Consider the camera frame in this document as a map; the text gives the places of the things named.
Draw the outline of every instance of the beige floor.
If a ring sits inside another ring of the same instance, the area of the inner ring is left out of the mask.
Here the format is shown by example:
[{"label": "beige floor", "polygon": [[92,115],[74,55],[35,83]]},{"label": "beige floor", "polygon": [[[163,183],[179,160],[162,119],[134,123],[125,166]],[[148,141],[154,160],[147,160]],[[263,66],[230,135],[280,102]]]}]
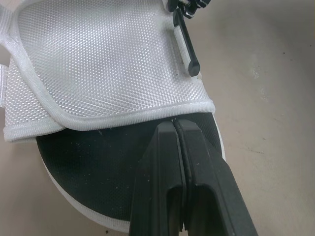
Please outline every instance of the beige floor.
[{"label": "beige floor", "polygon": [[[187,22],[260,236],[315,235],[314,9],[314,0],[213,0]],[[0,63],[8,57],[0,49]],[[1,236],[104,235],[59,193],[35,144],[0,134],[0,150]]]}]

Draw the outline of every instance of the white padded cover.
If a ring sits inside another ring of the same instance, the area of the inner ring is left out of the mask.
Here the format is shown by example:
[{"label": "white padded cover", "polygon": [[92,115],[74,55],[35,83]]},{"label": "white padded cover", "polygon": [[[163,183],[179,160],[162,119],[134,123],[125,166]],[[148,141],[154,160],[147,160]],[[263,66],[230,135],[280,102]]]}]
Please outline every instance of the white padded cover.
[{"label": "white padded cover", "polygon": [[26,0],[0,19],[9,141],[215,111],[161,0]]}]

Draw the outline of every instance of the black plastic handle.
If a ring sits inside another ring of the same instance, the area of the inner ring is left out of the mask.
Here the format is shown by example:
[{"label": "black plastic handle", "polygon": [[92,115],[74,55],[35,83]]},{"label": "black plastic handle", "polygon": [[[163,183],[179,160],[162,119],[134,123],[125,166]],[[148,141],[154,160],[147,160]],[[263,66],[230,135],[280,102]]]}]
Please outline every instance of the black plastic handle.
[{"label": "black plastic handle", "polygon": [[181,9],[177,8],[174,13],[173,13],[173,23],[174,26],[177,27],[179,26],[181,28],[183,37],[184,37],[184,41],[188,50],[188,54],[190,57],[190,63],[188,66],[188,72],[190,74],[190,76],[197,76],[200,72],[200,64],[199,61],[197,59],[197,56],[195,54],[195,51],[193,49],[189,34],[188,34],[188,30],[184,21],[184,17],[182,14]]}]

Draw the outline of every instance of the white velcro strap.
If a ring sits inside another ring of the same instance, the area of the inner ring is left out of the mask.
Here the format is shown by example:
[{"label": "white velcro strap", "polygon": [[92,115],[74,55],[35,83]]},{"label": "white velcro strap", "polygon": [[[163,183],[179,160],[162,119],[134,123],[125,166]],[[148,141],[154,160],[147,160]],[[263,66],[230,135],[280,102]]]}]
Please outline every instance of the white velcro strap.
[{"label": "white velcro strap", "polygon": [[5,107],[7,73],[8,73],[8,67],[0,64],[0,107]]},{"label": "white velcro strap", "polygon": [[184,67],[185,67],[185,72],[186,72],[186,74],[189,75],[188,67],[189,67],[191,60],[190,60],[188,49],[187,49],[187,46],[186,46],[186,43],[184,40],[184,36],[183,36],[183,33],[181,31],[180,26],[175,27],[174,34],[175,34],[175,38],[176,38],[176,41],[177,41],[177,44],[179,47],[179,51],[181,52],[182,60],[183,60]]},{"label": "white velcro strap", "polygon": [[12,12],[0,5],[0,42],[1,37],[6,34],[9,29],[11,16]]}]

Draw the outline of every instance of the black circular pad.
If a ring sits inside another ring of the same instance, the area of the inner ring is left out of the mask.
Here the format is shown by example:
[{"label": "black circular pad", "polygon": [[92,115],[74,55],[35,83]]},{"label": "black circular pad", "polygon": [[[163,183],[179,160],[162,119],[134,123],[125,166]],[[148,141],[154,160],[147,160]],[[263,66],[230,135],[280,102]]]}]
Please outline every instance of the black circular pad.
[{"label": "black circular pad", "polygon": [[[221,153],[211,113],[177,116],[195,122]],[[129,221],[135,173],[156,127],[166,118],[93,131],[61,132],[37,137],[43,161],[57,183],[84,206]]]}]

